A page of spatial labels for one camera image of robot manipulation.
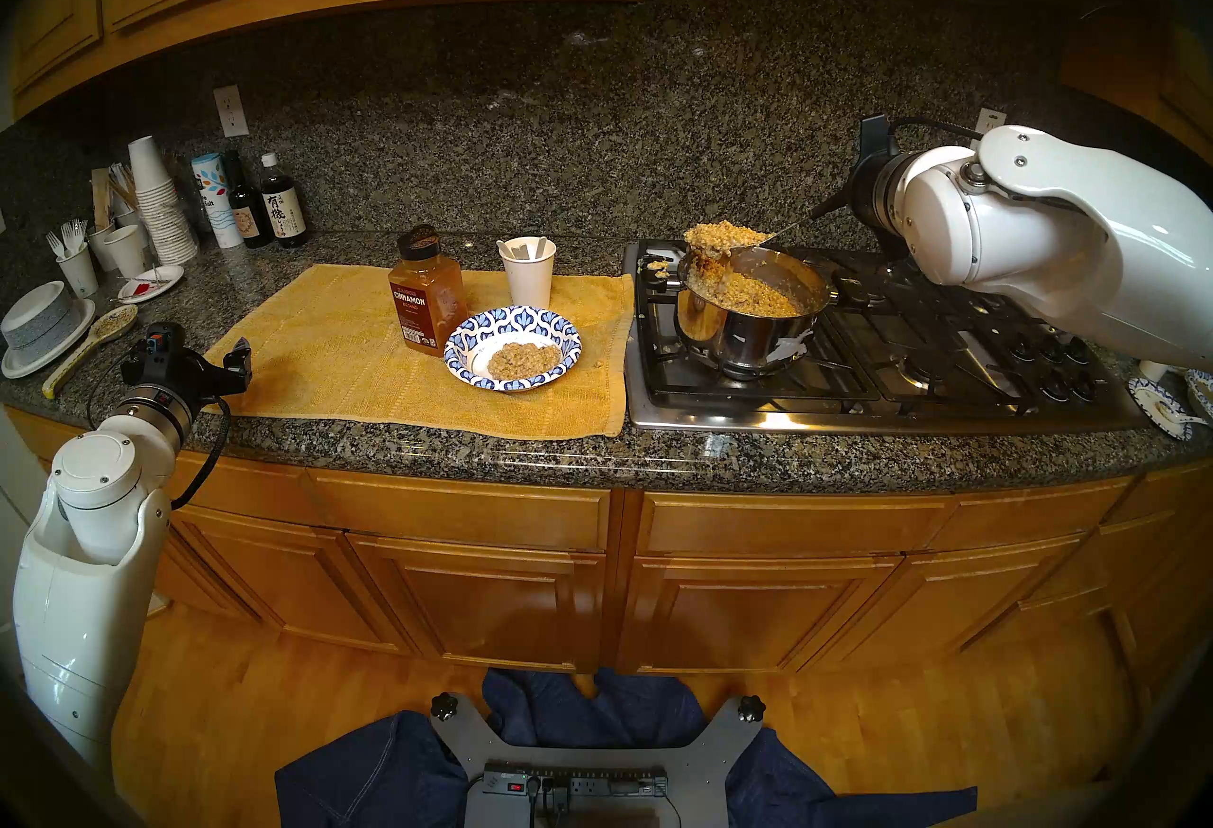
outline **spice jar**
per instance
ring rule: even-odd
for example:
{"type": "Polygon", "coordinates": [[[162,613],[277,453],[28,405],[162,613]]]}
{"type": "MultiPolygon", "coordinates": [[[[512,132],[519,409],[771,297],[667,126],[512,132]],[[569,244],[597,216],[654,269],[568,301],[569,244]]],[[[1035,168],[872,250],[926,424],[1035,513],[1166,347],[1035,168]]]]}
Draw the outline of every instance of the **spice jar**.
{"type": "Polygon", "coordinates": [[[387,275],[400,319],[404,344],[426,355],[442,355],[446,339],[467,319],[463,273],[443,257],[438,230],[418,224],[397,239],[400,261],[387,275]]]}

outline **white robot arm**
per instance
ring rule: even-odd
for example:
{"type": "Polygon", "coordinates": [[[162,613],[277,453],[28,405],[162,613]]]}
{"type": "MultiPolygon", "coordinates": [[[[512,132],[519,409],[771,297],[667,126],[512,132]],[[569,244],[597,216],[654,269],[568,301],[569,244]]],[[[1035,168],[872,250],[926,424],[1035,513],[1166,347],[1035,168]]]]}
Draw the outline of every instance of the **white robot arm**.
{"type": "Polygon", "coordinates": [[[216,369],[183,339],[172,321],[149,327],[123,366],[135,387],[118,412],[55,455],[13,584],[25,690],[107,776],[170,513],[210,474],[220,446],[180,499],[170,502],[163,486],[201,407],[251,379],[246,341],[216,369]]]}
{"type": "Polygon", "coordinates": [[[815,213],[848,200],[932,282],[1003,295],[1137,359],[1213,371],[1213,212],[1147,165],[1027,126],[998,126],[976,152],[902,154],[870,118],[852,178],[815,213]]]}

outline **granite backsplash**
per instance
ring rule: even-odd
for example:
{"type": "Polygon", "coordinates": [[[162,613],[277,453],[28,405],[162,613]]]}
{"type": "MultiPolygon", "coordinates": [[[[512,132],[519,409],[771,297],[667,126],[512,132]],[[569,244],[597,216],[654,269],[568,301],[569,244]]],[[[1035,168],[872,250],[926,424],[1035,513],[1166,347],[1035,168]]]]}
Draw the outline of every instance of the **granite backsplash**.
{"type": "MultiPolygon", "coordinates": [[[[1150,126],[1055,82],[1066,22],[1026,0],[459,2],[181,47],[0,132],[0,305],[58,276],[44,230],[86,217],[89,169],[149,133],[178,176],[204,152],[238,148],[252,172],[278,152],[315,230],[610,239],[787,223],[842,183],[873,113],[997,107],[1140,145],[1150,126]],[[249,137],[220,135],[229,82],[249,137]]],[[[873,247],[847,212],[797,241],[873,247]]]]}

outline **bottle label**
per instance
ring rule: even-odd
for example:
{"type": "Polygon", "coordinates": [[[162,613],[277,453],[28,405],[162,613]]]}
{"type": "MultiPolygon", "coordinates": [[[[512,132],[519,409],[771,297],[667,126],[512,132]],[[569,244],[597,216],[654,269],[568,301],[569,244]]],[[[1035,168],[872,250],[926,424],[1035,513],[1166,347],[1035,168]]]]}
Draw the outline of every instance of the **bottle label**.
{"type": "Polygon", "coordinates": [[[232,217],[235,217],[235,225],[240,230],[240,236],[244,236],[244,239],[261,236],[261,230],[257,230],[257,222],[252,219],[252,212],[249,209],[232,209],[232,217]]]}
{"type": "Polygon", "coordinates": [[[404,332],[405,341],[437,349],[434,320],[429,314],[429,299],[425,289],[409,289],[397,284],[388,286],[392,287],[392,302],[395,303],[395,314],[400,319],[400,331],[404,332]]]}
{"type": "Polygon", "coordinates": [[[274,225],[274,236],[295,236],[307,230],[295,189],[261,198],[266,200],[266,212],[269,215],[269,223],[274,225]]]}

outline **granite countertop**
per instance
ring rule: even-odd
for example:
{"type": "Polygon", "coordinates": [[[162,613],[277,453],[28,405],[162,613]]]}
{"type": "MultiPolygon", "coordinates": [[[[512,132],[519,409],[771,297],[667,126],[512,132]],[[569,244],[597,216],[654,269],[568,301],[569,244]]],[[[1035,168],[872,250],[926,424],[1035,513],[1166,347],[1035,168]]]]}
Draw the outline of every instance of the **granite countertop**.
{"type": "MultiPolygon", "coordinates": [[[[617,274],[627,239],[556,236],[557,273],[617,274]]],[[[494,236],[444,236],[443,250],[465,269],[497,269],[494,236]]],[[[139,307],[139,324],[180,321],[188,344],[205,352],[229,327],[314,263],[395,261],[394,235],[318,234],[298,250],[216,250],[204,246],[177,287],[139,307]]],[[[93,297],[98,315],[116,305],[118,280],[93,297]]],[[[93,418],[104,417],[125,388],[107,369],[133,332],[102,347],[55,401],[41,396],[46,371],[0,381],[0,401],[86,426],[89,390],[104,377],[93,418]]],[[[256,354],[254,372],[256,373],[256,354]]],[[[888,492],[1052,485],[1098,479],[1213,452],[1203,428],[1189,444],[1155,429],[1048,436],[869,436],[708,434],[640,430],[617,438],[559,442],[501,440],[456,430],[344,421],[237,417],[226,452],[330,469],[548,486],[642,487],[717,492],[888,492]]],[[[204,415],[189,449],[206,451],[216,418],[204,415]]]]}

